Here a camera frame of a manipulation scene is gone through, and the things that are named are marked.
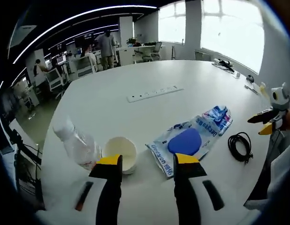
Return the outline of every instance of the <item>white table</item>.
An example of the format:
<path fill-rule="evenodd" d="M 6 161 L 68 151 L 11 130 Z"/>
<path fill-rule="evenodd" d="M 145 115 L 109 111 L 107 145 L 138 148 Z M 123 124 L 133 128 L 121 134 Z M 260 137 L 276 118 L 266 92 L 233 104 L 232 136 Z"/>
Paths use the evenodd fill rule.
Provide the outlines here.
<path fill-rule="evenodd" d="M 258 180 L 269 142 L 269 136 L 258 135 L 261 124 L 247 123 L 265 103 L 246 89 L 245 83 L 245 77 L 234 79 L 211 62 L 188 60 L 118 67 L 72 82 L 56 108 L 45 139 L 42 185 L 46 208 L 69 185 L 88 174 L 68 158 L 53 132 L 54 121 L 68 114 L 78 129 L 93 135 L 102 147 L 115 136 L 127 137 L 137 147 L 136 171 L 123 177 L 119 224 L 140 224 L 139 218 L 144 219 L 144 224 L 178 224 L 173 179 L 166 180 L 145 143 L 215 105 L 226 105 L 234 121 L 201 164 L 243 205 Z M 172 85 L 184 90 L 134 103 L 126 99 L 131 94 Z M 236 161 L 227 146 L 228 138 L 240 131 L 248 133 L 252 141 L 253 158 L 247 165 Z"/>

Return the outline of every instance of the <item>floor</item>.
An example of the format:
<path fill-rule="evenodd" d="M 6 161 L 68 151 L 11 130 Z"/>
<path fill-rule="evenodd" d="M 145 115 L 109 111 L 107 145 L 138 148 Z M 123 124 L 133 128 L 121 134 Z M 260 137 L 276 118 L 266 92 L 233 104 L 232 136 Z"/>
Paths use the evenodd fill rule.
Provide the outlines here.
<path fill-rule="evenodd" d="M 31 112 L 23 113 L 19 111 L 16 118 L 26 134 L 39 146 L 39 151 L 43 151 L 47 130 L 59 100 L 50 100 L 39 104 Z"/>

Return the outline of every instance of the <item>ceiling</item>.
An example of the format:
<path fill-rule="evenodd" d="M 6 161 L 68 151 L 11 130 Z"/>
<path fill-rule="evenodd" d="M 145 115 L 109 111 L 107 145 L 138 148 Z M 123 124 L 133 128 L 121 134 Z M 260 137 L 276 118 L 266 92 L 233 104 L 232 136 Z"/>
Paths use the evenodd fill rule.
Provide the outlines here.
<path fill-rule="evenodd" d="M 69 0 L 47 0 L 42 4 L 30 5 L 29 9 L 19 18 L 18 27 L 24 25 L 36 25 L 36 27 L 23 39 L 23 41 L 12 48 L 10 48 L 9 60 L 14 61 L 23 49 L 29 45 L 41 33 L 58 24 L 59 22 L 68 19 L 79 13 L 90 11 L 93 9 L 118 6 L 118 5 L 146 5 L 155 6 L 157 8 L 174 2 L 173 0 L 106 0 L 106 1 L 69 1 Z M 107 25 L 118 24 L 121 16 L 132 15 L 133 20 L 136 21 L 142 16 L 155 12 L 157 9 L 152 8 L 138 8 L 127 7 L 117 9 L 107 9 L 98 12 L 82 15 L 73 20 L 67 21 L 50 32 L 42 36 L 36 41 L 16 62 L 19 71 L 25 67 L 25 58 L 31 51 L 39 48 L 44 49 L 44 55 L 48 54 L 48 48 L 51 46 L 73 36 L 78 33 L 91 30 Z"/>

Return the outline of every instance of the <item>white chair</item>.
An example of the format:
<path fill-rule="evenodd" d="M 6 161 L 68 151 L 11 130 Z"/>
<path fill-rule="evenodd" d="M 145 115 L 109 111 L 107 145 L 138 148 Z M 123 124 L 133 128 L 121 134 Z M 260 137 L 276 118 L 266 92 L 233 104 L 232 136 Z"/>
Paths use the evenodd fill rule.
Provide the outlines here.
<path fill-rule="evenodd" d="M 157 42 L 155 44 L 153 52 L 150 53 L 150 56 L 143 56 L 142 59 L 144 62 L 149 61 L 159 61 L 162 60 L 162 57 L 160 56 L 160 48 L 162 47 L 162 42 Z"/>
<path fill-rule="evenodd" d="M 51 92 L 57 90 L 58 88 L 60 89 L 55 99 L 57 99 L 59 96 L 62 97 L 62 95 L 65 92 L 65 90 L 63 89 L 65 82 L 60 73 L 58 72 L 57 68 L 50 70 L 48 73 L 45 73 L 45 76 L 48 81 L 49 89 Z"/>
<path fill-rule="evenodd" d="M 84 56 L 82 58 L 73 60 L 74 66 L 76 67 L 77 77 L 82 77 L 88 74 L 95 73 L 95 68 L 92 60 L 89 56 Z"/>
<path fill-rule="evenodd" d="M 197 50 L 195 50 L 194 53 L 195 53 L 195 60 L 197 61 L 209 61 L 209 62 L 212 61 L 212 57 L 207 53 L 200 52 Z"/>

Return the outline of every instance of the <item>person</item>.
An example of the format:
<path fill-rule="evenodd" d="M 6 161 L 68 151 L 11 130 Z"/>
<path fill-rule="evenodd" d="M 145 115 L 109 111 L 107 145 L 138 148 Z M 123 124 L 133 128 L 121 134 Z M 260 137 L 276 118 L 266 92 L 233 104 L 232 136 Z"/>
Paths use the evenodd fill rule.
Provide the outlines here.
<path fill-rule="evenodd" d="M 51 63 L 52 63 L 52 69 L 56 68 L 57 71 L 59 72 L 59 74 L 62 75 L 63 74 L 63 70 L 62 70 L 61 66 L 59 66 L 57 64 L 57 58 L 56 57 L 51 59 Z"/>
<path fill-rule="evenodd" d="M 290 130 L 290 110 L 288 110 L 280 130 Z M 276 194 L 290 170 L 290 145 L 271 162 L 270 168 L 262 171 L 259 180 L 245 203 L 248 209 L 262 210 L 270 198 Z"/>
<path fill-rule="evenodd" d="M 101 49 L 102 66 L 104 70 L 114 68 L 115 45 L 114 37 L 111 35 L 111 31 L 109 30 L 99 38 L 99 48 Z"/>
<path fill-rule="evenodd" d="M 33 74 L 34 76 L 37 76 L 41 72 L 49 72 L 49 69 L 41 64 L 41 60 L 37 59 L 33 67 Z"/>
<path fill-rule="evenodd" d="M 91 48 L 90 45 L 83 45 L 80 57 L 82 58 L 84 56 L 89 56 L 91 61 L 92 61 L 92 63 L 93 63 L 93 66 L 95 66 L 96 65 L 96 57 L 91 52 L 90 48 Z"/>

